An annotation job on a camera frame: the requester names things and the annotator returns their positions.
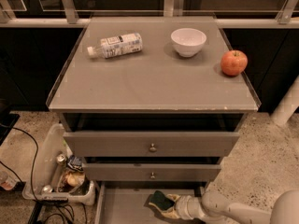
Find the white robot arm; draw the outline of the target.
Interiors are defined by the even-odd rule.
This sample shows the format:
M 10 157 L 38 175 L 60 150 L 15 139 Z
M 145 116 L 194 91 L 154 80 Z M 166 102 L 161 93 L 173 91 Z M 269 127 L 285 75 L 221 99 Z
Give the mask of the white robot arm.
M 230 201 L 215 191 L 201 198 L 177 194 L 161 195 L 163 214 L 169 218 L 200 219 L 206 224 L 224 224 L 228 217 L 239 224 L 299 224 L 299 191 L 281 194 L 271 212 Z

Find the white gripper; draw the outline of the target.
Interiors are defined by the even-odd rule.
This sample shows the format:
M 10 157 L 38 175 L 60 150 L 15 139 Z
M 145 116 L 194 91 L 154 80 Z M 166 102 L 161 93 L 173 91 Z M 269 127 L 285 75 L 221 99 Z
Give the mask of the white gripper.
M 171 219 L 192 220 L 200 217 L 200 199 L 193 196 L 180 196 L 178 194 L 166 194 L 166 197 L 175 202 L 175 208 L 171 207 L 161 212 L 163 217 Z

